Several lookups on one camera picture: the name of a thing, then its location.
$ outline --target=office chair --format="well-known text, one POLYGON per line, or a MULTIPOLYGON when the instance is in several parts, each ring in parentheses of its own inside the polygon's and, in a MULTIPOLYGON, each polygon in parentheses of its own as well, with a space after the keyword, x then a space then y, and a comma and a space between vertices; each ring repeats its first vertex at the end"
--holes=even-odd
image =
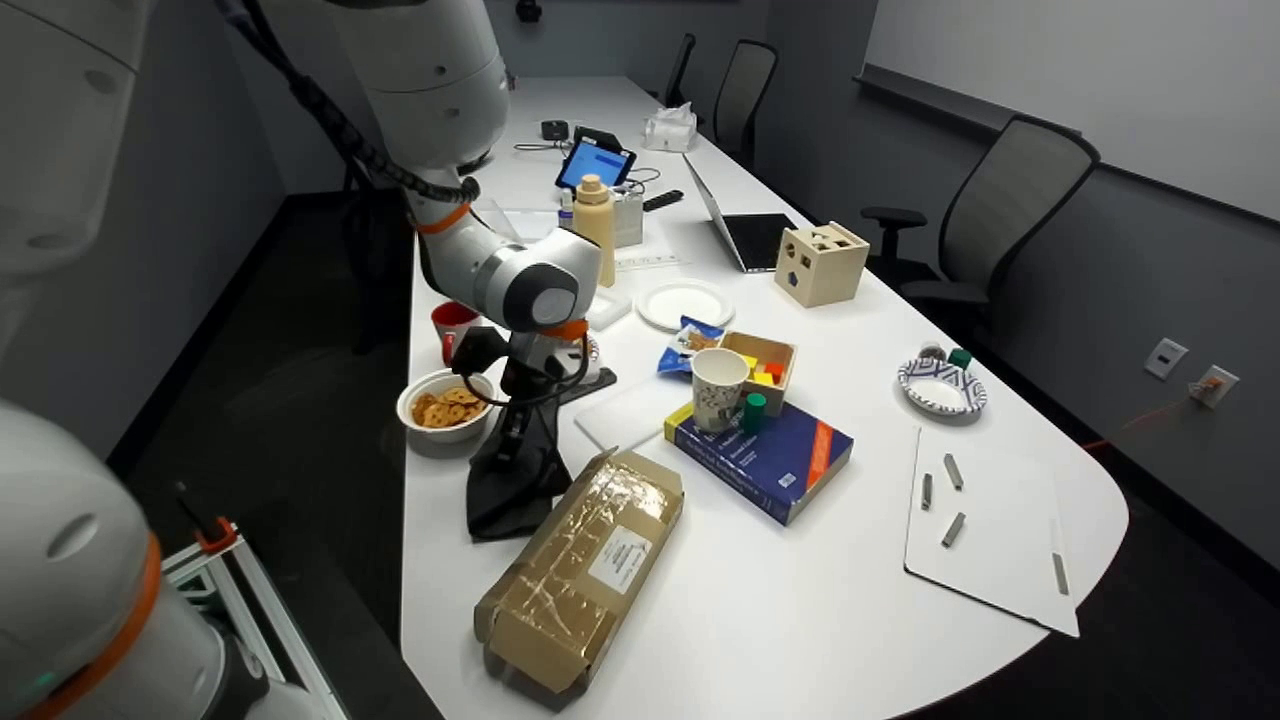
POLYGON ((684 70, 688 70, 693 46, 695 46, 695 36, 684 32, 676 63, 672 63, 672 75, 669 75, 669 87, 656 97, 663 108, 680 108, 688 101, 684 97, 684 70))
POLYGON ((939 274, 897 257, 899 233, 927 224, 925 211, 865 207, 886 239, 874 274, 958 342, 971 342, 1008 260, 1070 203, 1095 160, 1081 131, 1011 118, 945 211, 939 274))
POLYGON ((758 160, 758 113, 768 91, 771 70, 771 46, 735 42, 712 108, 712 142, 743 170, 753 170, 758 160))

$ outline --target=dice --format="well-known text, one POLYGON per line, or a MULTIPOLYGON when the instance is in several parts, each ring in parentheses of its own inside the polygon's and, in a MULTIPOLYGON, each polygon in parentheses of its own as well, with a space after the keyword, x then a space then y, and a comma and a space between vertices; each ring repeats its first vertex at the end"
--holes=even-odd
POLYGON ((789 229, 775 247, 771 280, 805 309, 851 301, 874 244, 828 219, 819 229, 789 229))

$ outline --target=floor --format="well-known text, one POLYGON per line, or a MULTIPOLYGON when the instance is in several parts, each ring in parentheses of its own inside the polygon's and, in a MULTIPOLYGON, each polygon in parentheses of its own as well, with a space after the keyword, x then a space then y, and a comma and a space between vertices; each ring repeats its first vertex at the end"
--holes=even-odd
MULTIPOLYGON (((396 203, 373 211, 359 254, 345 219, 332 199, 279 211, 122 466, 167 546, 187 537, 173 482, 221 514, 290 501, 396 637, 409 257, 396 203)), ((1280 718, 1276 572, 1234 556, 1123 460, 1112 472, 1133 532, 1081 613, 1086 639, 1043 639, 921 718, 1280 718)))

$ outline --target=white table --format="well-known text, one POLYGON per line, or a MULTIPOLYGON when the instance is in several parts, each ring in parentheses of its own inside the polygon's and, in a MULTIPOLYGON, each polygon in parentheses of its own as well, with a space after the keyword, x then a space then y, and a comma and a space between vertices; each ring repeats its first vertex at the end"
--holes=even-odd
MULTIPOLYGON (((534 146, 543 118, 564 118, 639 147, 639 123, 653 108, 629 81, 525 81, 507 137, 479 185, 499 199, 516 233, 537 233, 557 211, 553 176, 562 155, 516 152, 514 146, 534 146)), ((702 146, 693 160, 709 174, 729 211, 779 207, 805 219, 720 147, 702 146)), ((684 188, 684 203, 653 211, 649 239, 619 257, 623 291, 643 295, 669 280, 720 289, 735 303, 732 328, 800 350, 794 400, 851 434, 857 451, 833 490, 794 527, 779 527, 684 451, 649 442, 639 451, 684 478, 688 507, 589 698, 562 718, 897 718, 937 703, 1040 644, 1040 628, 904 578, 917 429, 966 448, 1036 451, 1036 466, 1054 472, 1057 532, 1077 600, 1095 589, 1129 527, 1112 478, 984 368, 977 376, 987 389, 987 414, 977 424, 939 429, 921 419, 894 379, 925 343, 949 343, 939 328, 878 277, 865 277, 851 303, 794 303, 768 274, 732 274, 680 155, 639 152, 637 170, 659 170, 656 194, 684 188)), ((411 376, 442 368, 428 328, 431 303, 438 295, 416 280, 411 376)), ((619 371, 619 386, 607 389, 613 400, 639 389, 649 395, 669 391, 676 407, 688 391, 656 379, 656 356, 669 335, 637 313, 596 342, 607 368, 619 371)), ((596 448, 574 429, 574 415, 575 404, 564 407, 562 451, 575 472, 596 448)), ((553 718, 497 685, 471 639, 471 607, 514 564, 519 541, 470 541, 465 482, 465 460, 409 457, 404 466, 404 659, 451 720, 553 718)))

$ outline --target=wall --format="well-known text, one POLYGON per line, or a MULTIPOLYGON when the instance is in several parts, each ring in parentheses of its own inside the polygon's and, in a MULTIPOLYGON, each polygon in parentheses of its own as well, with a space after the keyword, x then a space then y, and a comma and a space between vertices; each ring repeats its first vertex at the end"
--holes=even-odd
MULTIPOLYGON (((771 185, 813 216, 842 216, 878 236, 857 207, 917 203, 939 216, 984 137, 899 101, 857 87, 874 0, 789 0, 771 8, 784 53, 775 105, 760 142, 771 185)), ((933 260, 933 233, 913 257, 933 260)), ((1095 174, 1020 257, 999 315, 999 354, 1054 400, 1142 460, 1280 569, 1280 451, 1273 407, 1280 331, 1273 289, 1280 229, 1240 211, 1095 174), (1169 386, 1142 371, 1162 335, 1191 354, 1169 386), (1224 407, 1199 414, 1184 386, 1207 368, 1240 371, 1224 407)))
MULTIPOLYGON (((542 26, 516 21, 516 0, 490 0, 492 32, 516 75, 603 75, 619 73, 643 87, 663 87, 684 32, 695 32, 684 91, 695 108, 712 108, 729 48, 742 36, 766 36, 771 0, 543 0, 542 26)), ((375 137, 373 113, 354 81, 321 0, 263 0, 290 55, 311 73, 354 119, 375 137)), ((263 62, 237 53, 251 105, 260 113, 272 160, 290 194, 337 194, 340 160, 315 123, 292 105, 290 87, 263 62)))
POLYGON ((112 451, 279 199, 213 3, 165 0, 100 244, 38 301, 0 395, 112 451))

